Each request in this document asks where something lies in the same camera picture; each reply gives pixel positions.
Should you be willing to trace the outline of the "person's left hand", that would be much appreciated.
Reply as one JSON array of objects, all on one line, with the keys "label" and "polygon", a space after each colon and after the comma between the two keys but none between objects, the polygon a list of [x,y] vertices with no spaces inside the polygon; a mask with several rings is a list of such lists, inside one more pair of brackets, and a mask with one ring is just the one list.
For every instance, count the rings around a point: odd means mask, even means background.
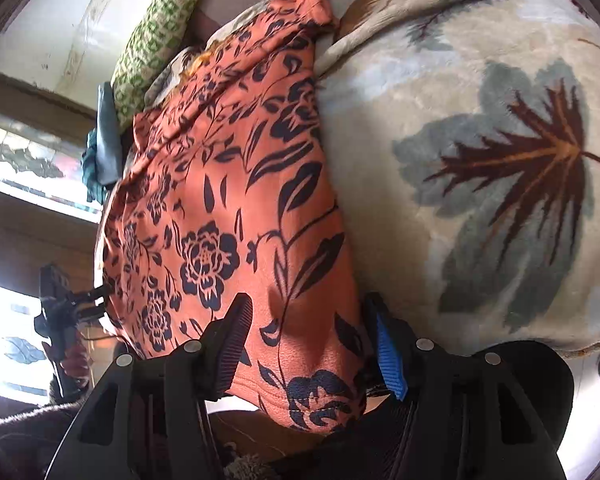
[{"label": "person's left hand", "polygon": [[82,342],[77,341],[65,353],[60,367],[68,377],[79,384],[85,384],[90,378],[90,359]]}]

